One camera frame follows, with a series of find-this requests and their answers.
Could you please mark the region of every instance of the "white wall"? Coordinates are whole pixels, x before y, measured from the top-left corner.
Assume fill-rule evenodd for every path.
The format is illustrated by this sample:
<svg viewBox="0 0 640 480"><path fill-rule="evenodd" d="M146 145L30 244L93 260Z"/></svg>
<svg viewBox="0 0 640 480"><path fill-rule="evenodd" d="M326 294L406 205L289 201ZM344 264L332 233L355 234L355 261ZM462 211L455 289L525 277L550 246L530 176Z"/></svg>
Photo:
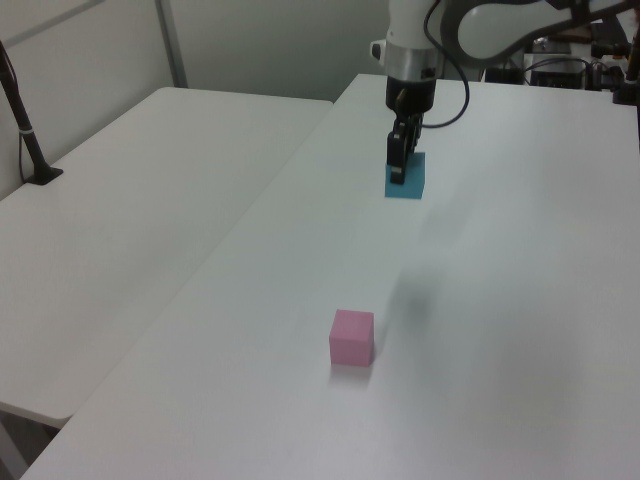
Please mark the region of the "white wall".
<svg viewBox="0 0 640 480"><path fill-rule="evenodd" d="M153 0L105 0L8 53L49 163L172 85ZM0 199L20 185L17 156L18 130L0 90Z"/></svg>
<svg viewBox="0 0 640 480"><path fill-rule="evenodd" d="M388 0L171 0L191 88L335 101L358 73L382 73Z"/></svg>

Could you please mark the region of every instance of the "white table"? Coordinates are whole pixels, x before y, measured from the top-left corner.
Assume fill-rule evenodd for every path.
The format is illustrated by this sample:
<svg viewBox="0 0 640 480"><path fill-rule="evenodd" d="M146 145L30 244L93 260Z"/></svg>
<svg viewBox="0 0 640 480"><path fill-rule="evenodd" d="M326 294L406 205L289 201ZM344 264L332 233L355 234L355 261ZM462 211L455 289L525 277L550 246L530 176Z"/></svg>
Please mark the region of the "white table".
<svg viewBox="0 0 640 480"><path fill-rule="evenodd" d="M162 89L0 202L0 410L62 426L330 107Z"/></svg>
<svg viewBox="0 0 640 480"><path fill-rule="evenodd" d="M360 76L25 479L631 479L640 159L607 94L473 84L384 195ZM437 122L462 86L440 82ZM331 368L336 308L371 369Z"/></svg>

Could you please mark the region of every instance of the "floor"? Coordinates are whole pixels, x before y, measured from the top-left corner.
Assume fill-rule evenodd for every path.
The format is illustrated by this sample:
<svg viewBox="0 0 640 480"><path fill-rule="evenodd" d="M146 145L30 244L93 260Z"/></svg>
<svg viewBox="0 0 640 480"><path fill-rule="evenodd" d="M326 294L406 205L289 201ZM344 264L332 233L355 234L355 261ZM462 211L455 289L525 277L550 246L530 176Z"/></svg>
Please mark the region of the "floor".
<svg viewBox="0 0 640 480"><path fill-rule="evenodd" d="M15 415L2 413L0 418L2 425L29 465L35 462L36 458L38 458L58 433L58 430L55 428L47 427ZM0 460L0 480L18 480L11 476L2 463L2 460Z"/></svg>

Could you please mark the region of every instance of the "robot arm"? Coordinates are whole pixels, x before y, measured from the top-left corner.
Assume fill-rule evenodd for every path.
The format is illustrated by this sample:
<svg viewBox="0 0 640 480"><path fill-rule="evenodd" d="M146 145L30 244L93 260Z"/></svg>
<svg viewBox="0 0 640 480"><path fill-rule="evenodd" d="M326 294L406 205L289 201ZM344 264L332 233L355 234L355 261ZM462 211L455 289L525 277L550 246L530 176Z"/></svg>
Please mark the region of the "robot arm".
<svg viewBox="0 0 640 480"><path fill-rule="evenodd" d="M372 44L372 55L389 77L386 103L397 116L388 138L391 181L404 183L422 115L433 106L442 50L454 65L495 65L536 38L638 5L640 0L390 0L387 38ZM429 41L427 29L441 48Z"/></svg>

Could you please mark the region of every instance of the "black stand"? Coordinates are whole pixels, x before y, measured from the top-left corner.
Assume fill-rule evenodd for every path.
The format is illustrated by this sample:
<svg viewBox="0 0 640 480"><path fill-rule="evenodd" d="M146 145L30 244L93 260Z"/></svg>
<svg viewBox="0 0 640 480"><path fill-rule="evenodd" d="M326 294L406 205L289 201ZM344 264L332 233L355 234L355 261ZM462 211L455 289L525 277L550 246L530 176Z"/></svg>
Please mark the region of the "black stand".
<svg viewBox="0 0 640 480"><path fill-rule="evenodd" d="M62 170L49 166L44 160L36 134L33 133L29 116L20 98L18 84L16 83L13 70L9 63L9 56L2 42L0 42L0 82L4 88L4 93L7 95L13 116L18 123L18 128L20 129L29 155L31 155L31 161L33 162L33 176L29 177L26 182L35 185L46 185L54 178L62 175Z"/></svg>
<svg viewBox="0 0 640 480"><path fill-rule="evenodd" d="M631 54L629 56L629 69L624 77L620 89L613 93L613 103L617 105L635 105L640 107L640 85L638 74L640 73L640 29L633 40Z"/></svg>

